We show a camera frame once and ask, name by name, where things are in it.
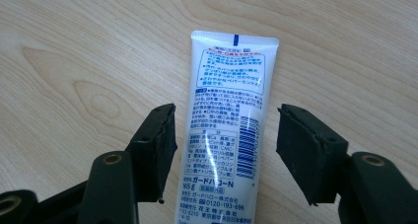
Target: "wooden table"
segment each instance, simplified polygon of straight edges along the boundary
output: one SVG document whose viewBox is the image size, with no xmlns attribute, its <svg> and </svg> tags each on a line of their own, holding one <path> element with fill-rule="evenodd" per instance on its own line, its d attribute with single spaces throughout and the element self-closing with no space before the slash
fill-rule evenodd
<svg viewBox="0 0 418 224">
<path fill-rule="evenodd" d="M 303 107 L 393 161 L 418 187 L 418 0 L 0 0 L 0 192 L 44 200 L 123 150 L 148 112 L 175 103 L 164 205 L 173 223 L 193 30 L 278 37 L 256 223 L 337 223 L 309 207 L 275 153 L 281 104 Z"/>
</svg>

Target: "barcode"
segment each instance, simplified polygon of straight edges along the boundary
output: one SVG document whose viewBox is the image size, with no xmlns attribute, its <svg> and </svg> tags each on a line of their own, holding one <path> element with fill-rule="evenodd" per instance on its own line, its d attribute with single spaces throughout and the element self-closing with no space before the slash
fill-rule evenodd
<svg viewBox="0 0 418 224">
<path fill-rule="evenodd" d="M 255 175 L 255 148 L 258 143 L 258 121 L 241 117 L 238 147 L 237 176 L 253 179 Z"/>
</svg>

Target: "product label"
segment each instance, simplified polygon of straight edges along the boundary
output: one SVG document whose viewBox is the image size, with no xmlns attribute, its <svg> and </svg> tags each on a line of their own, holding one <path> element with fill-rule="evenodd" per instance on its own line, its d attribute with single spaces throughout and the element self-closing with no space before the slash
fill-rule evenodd
<svg viewBox="0 0 418 224">
<path fill-rule="evenodd" d="M 203 50 L 177 224 L 253 223 L 264 62 L 260 53 Z"/>
</svg>

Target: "white tube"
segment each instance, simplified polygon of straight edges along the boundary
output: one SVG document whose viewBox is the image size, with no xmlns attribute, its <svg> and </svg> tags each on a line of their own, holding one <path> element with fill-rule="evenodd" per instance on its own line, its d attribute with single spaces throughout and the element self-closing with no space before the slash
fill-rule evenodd
<svg viewBox="0 0 418 224">
<path fill-rule="evenodd" d="M 254 223 L 279 40 L 195 31 L 174 224 Z"/>
</svg>

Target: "brass rivet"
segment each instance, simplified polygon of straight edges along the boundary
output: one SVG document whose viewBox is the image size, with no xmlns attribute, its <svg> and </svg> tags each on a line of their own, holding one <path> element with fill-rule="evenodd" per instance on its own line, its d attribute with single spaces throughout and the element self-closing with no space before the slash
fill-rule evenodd
<svg viewBox="0 0 418 224">
<path fill-rule="evenodd" d="M 0 200 L 0 216 L 13 211 L 21 204 L 22 199 L 18 196 L 10 195 Z"/>
<path fill-rule="evenodd" d="M 372 156 L 372 155 L 364 155 L 362 157 L 363 161 L 366 163 L 369 163 L 370 165 L 376 166 L 376 167 L 382 167 L 384 166 L 384 160 L 380 159 L 379 157 Z"/>
<path fill-rule="evenodd" d="M 117 155 L 117 154 L 110 154 L 104 158 L 104 163 L 106 165 L 113 165 L 113 164 L 120 162 L 120 160 L 122 160 L 122 156 Z"/>
</svg>

